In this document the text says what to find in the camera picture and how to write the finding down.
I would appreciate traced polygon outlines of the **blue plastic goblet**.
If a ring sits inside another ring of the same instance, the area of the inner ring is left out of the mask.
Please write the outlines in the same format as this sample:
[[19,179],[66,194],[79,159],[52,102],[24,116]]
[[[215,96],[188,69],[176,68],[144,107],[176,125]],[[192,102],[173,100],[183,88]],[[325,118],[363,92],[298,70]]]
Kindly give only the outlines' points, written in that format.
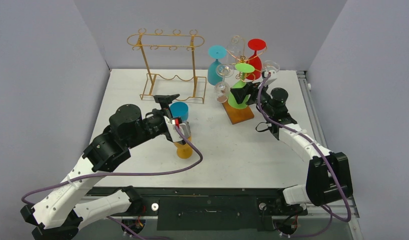
[[187,121],[189,117],[189,107],[182,101],[174,102],[170,106],[173,117],[180,117],[182,121]]

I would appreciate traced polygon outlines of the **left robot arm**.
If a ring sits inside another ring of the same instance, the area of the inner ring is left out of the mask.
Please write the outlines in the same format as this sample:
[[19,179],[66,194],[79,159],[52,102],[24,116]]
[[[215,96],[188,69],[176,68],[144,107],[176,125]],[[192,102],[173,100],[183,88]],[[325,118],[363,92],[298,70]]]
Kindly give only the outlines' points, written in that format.
[[173,95],[156,95],[160,109],[142,115],[134,104],[124,104],[109,118],[109,125],[96,136],[76,165],[43,200],[28,203],[21,209],[23,219],[32,225],[36,240],[70,240],[83,227],[107,216],[127,212],[136,215],[142,208],[142,197],[134,187],[121,187],[113,194],[86,204],[80,200],[106,173],[112,173],[130,158],[130,149],[157,136],[173,141],[177,136],[170,104]]

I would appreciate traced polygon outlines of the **clear wine glass amber tint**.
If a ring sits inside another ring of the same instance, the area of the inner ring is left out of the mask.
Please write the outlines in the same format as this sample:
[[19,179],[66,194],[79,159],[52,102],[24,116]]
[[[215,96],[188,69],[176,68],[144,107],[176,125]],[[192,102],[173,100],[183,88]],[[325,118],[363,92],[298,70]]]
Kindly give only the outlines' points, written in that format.
[[269,71],[269,70],[276,70],[277,71],[277,75],[278,72],[280,71],[280,65],[274,61],[271,60],[267,60],[262,64],[262,72],[263,71]]

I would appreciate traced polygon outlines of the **gold rectangular wire glass rack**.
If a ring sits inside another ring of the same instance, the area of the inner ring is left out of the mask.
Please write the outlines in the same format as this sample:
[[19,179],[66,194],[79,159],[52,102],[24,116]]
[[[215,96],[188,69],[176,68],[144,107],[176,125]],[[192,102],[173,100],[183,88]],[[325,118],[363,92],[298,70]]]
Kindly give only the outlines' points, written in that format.
[[[145,37],[153,38],[173,38],[173,39],[188,39],[188,43],[144,43],[143,39]],[[154,32],[150,33],[146,28],[140,28],[137,33],[132,34],[127,37],[126,43],[131,46],[133,51],[140,51],[142,54],[142,59],[145,64],[146,69],[146,82],[142,93],[139,94],[141,100],[145,98],[151,98],[154,94],[154,88],[157,80],[163,80],[167,82],[171,81],[181,81],[183,83],[192,83],[192,93],[184,98],[177,98],[178,102],[188,102],[196,101],[198,103],[205,103],[205,97],[207,92],[207,78],[205,76],[197,75],[196,68],[196,49],[203,46],[205,43],[205,38],[198,34],[196,29],[190,30],[187,34],[183,34],[181,30],[174,29],[171,33],[165,33],[162,29],[156,29]],[[173,77],[168,78],[160,73],[152,72],[145,49],[150,49],[151,51],[159,49],[167,49],[169,51],[176,51],[178,49],[184,49],[191,55],[191,72],[192,77],[183,78],[178,74],[173,75]]]

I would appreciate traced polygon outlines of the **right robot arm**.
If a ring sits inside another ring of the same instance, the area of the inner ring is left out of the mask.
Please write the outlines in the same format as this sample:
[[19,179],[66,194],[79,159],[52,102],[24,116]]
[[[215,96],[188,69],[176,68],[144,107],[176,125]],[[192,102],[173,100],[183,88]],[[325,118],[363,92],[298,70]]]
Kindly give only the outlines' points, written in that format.
[[268,131],[308,163],[305,184],[285,188],[283,195],[274,200],[275,209],[286,214],[296,204],[321,206],[349,198],[353,185],[347,156],[323,147],[304,132],[288,111],[289,94],[285,89],[277,87],[267,93],[268,88],[260,85],[248,82],[243,87],[232,88],[234,102],[255,104],[259,112],[269,117]]

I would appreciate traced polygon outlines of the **teal plastic goblet front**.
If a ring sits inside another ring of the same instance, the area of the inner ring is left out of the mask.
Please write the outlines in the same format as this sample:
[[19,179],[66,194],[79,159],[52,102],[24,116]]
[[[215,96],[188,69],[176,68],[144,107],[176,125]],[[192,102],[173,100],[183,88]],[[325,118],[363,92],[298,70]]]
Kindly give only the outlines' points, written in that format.
[[207,81],[212,86],[222,81],[222,77],[218,75],[217,68],[221,64],[220,60],[225,58],[227,51],[225,47],[221,45],[213,45],[208,49],[208,55],[214,59],[214,62],[210,64],[207,71]]

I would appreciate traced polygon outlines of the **gold tree rack wooden base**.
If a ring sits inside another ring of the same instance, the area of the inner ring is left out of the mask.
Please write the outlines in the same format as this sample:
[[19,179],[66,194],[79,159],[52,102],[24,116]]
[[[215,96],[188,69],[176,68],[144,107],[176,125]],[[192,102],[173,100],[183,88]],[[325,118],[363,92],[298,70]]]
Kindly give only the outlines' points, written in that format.
[[[244,59],[244,61],[241,61],[241,62],[238,62],[238,63],[247,63],[247,60],[249,59],[249,57],[254,53],[254,51],[251,50],[251,49],[248,47],[248,42],[249,42],[249,41],[246,41],[246,40],[245,40],[245,50],[244,50],[244,57],[245,57],[245,59]],[[236,82],[239,80],[239,77],[240,77],[240,72],[239,72],[239,71],[237,71],[237,72],[238,72],[238,73],[235,74]],[[252,82],[254,82],[254,81],[249,81],[249,80],[247,80],[246,78],[245,78],[244,81],[245,81],[246,83],[252,83]],[[230,122],[231,122],[233,125],[238,124],[238,123],[241,123],[241,122],[244,122],[244,121],[247,121],[247,120],[251,120],[251,119],[254,118],[253,111],[251,110],[251,108],[250,108],[248,105],[246,105],[246,108],[244,108],[244,109],[235,109],[235,108],[233,108],[233,107],[231,107],[231,106],[229,105],[228,100],[227,100],[227,102],[223,103],[222,105],[223,105],[223,107],[224,107],[224,109],[225,109],[225,111],[226,111],[226,113],[227,113],[227,115],[228,115],[228,118],[229,118]]]

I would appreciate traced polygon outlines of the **clear glass tumbler goblet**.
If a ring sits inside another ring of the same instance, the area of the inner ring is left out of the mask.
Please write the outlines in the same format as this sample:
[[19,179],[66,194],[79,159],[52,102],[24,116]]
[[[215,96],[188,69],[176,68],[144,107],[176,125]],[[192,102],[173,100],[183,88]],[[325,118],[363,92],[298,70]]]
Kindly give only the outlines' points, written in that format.
[[225,48],[228,53],[227,60],[230,65],[235,65],[236,63],[245,60],[245,46],[246,41],[243,37],[239,35],[234,35],[231,37],[228,45]]

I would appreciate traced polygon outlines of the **green plastic goblet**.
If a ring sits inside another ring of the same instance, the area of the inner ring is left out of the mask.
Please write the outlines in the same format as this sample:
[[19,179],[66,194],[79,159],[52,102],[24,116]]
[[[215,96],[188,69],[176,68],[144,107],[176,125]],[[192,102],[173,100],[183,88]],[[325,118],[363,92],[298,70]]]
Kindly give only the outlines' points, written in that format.
[[228,104],[234,109],[245,109],[246,105],[246,90],[247,85],[245,78],[255,71],[255,67],[249,63],[236,63],[235,69],[239,71],[239,80],[231,87],[228,97]]

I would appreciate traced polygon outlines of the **orange plastic goblet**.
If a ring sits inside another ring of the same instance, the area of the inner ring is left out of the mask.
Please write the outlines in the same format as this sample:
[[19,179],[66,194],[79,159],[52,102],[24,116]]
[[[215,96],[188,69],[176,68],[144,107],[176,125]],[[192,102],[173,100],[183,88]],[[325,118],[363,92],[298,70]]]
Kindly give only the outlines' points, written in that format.
[[193,149],[185,140],[173,143],[176,147],[176,154],[180,159],[188,159],[193,154]]

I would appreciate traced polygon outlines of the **red plastic goblet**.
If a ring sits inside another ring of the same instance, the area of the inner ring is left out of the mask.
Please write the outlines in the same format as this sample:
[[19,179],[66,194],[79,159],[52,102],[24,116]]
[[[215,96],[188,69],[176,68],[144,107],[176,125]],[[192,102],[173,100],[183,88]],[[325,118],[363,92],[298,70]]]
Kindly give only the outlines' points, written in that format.
[[247,46],[253,51],[253,54],[246,61],[254,67],[254,71],[246,76],[250,82],[258,80],[261,77],[262,61],[260,55],[267,50],[267,44],[260,38],[253,38],[248,41]]

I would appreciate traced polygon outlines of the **aluminium rail frame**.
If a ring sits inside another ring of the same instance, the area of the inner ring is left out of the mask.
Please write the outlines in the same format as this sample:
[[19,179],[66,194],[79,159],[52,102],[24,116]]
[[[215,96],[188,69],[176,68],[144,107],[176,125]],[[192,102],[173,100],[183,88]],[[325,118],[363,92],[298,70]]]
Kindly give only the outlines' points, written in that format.
[[[153,97],[141,100],[147,80],[146,69],[113,69],[104,91],[97,119],[90,140],[93,140],[109,124],[109,117],[117,107],[123,104],[135,104],[142,114],[159,108]],[[286,106],[292,117],[298,121],[302,129],[307,130],[311,138],[326,141],[314,108],[309,84],[303,71],[280,70],[272,88],[280,87],[287,90],[289,97]],[[154,94],[180,94],[187,97],[193,90],[191,82],[179,80],[157,80]],[[193,169],[170,175],[161,176],[109,176],[98,182],[96,187],[191,187],[191,188],[248,188],[269,189],[289,187],[303,184],[306,180],[308,163],[301,160],[286,144],[276,140],[268,132],[258,133],[255,126],[264,121],[255,106],[250,108],[254,118],[237,124],[232,124],[221,103],[216,100],[214,86],[207,83],[205,103],[187,101],[188,122],[192,131],[192,143],[203,154],[204,159]],[[176,155],[176,147],[159,136],[131,150],[131,158],[122,163],[115,171],[127,173],[164,172],[187,167],[199,159],[196,153],[189,159],[181,159]],[[354,214],[349,223],[334,218],[331,227],[321,235],[308,240],[363,240],[363,235],[357,218],[357,208],[354,200],[349,200],[351,212]],[[315,233],[323,229],[329,220],[329,215],[320,207],[309,205],[309,215],[300,217],[301,224],[298,235]],[[220,231],[161,231],[154,230],[156,219],[148,221],[149,227],[144,235],[171,235],[176,240],[187,239],[272,239],[281,240],[272,233],[258,233],[255,230],[220,230]],[[75,240],[120,239],[126,240],[116,232],[116,223],[110,220],[100,220],[87,226],[74,238]]]

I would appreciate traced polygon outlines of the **clear wine glass front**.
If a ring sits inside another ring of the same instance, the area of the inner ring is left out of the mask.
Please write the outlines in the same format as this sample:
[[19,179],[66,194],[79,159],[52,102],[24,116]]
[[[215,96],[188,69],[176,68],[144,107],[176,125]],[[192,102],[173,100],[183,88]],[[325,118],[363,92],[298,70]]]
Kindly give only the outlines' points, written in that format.
[[220,64],[216,68],[216,73],[222,78],[214,87],[216,100],[223,104],[228,100],[231,88],[230,85],[225,82],[225,79],[230,78],[234,74],[234,68],[229,64]]

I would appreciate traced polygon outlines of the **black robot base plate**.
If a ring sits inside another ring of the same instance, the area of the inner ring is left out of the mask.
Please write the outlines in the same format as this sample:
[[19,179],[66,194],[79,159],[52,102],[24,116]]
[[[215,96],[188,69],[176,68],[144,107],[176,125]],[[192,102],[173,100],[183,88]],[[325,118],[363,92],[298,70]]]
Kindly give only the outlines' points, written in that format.
[[138,187],[140,205],[120,217],[157,218],[159,231],[271,231],[306,216],[303,205],[288,205],[280,188]]

